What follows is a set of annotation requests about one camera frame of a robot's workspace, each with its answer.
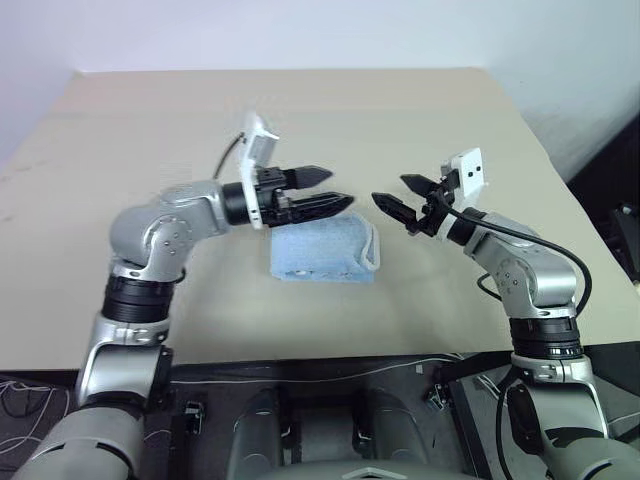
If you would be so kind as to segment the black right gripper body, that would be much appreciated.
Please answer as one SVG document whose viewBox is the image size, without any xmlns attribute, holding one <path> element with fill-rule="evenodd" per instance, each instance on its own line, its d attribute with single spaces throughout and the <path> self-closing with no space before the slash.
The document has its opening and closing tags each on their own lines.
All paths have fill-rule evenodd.
<svg viewBox="0 0 640 480">
<path fill-rule="evenodd" d="M 438 183 L 441 184 L 440 189 L 428 198 L 424 198 L 425 203 L 421 208 L 423 217 L 418 219 L 423 225 L 423 231 L 409 232 L 410 234 L 424 233 L 430 237 L 434 237 L 448 215 L 447 208 L 450 207 L 455 200 L 454 190 L 460 186 L 458 171 L 450 171 L 445 174 Z"/>
</svg>

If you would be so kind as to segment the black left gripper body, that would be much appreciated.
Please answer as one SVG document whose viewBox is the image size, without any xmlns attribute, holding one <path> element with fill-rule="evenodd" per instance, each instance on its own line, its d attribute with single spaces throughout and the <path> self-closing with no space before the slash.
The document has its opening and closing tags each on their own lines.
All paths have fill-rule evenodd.
<svg viewBox="0 0 640 480">
<path fill-rule="evenodd" d="M 267 226 L 282 226 L 291 222 L 291 199 L 285 191 L 295 186 L 292 169 L 278 167 L 257 169 L 257 196 L 262 223 Z"/>
</svg>

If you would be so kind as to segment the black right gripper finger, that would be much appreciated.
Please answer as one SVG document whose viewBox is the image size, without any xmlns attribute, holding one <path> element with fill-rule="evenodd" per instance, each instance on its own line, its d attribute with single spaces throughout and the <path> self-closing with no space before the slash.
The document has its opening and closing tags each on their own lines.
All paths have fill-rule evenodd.
<svg viewBox="0 0 640 480">
<path fill-rule="evenodd" d="M 400 179 L 410 191 L 422 198 L 428 198 L 441 187 L 440 183 L 432 181 L 420 174 L 403 174 L 400 176 Z"/>
<path fill-rule="evenodd" d="M 416 211 L 395 196 L 388 193 L 373 192 L 375 205 L 387 216 L 401 223 L 408 232 L 422 232 L 423 225 L 417 219 Z"/>
</svg>

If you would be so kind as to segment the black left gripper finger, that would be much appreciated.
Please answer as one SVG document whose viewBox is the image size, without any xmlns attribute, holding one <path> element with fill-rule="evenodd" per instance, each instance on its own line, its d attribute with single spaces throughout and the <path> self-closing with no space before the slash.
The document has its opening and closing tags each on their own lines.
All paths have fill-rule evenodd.
<svg viewBox="0 0 640 480">
<path fill-rule="evenodd" d="M 325 168 L 307 165 L 284 171 L 286 190 L 303 190 L 315 187 L 329 179 L 333 173 Z"/>
<path fill-rule="evenodd" d="M 294 200 L 290 207 L 290 222 L 307 223 L 333 217 L 346 210 L 355 198 L 338 192 L 324 192 Z"/>
</svg>

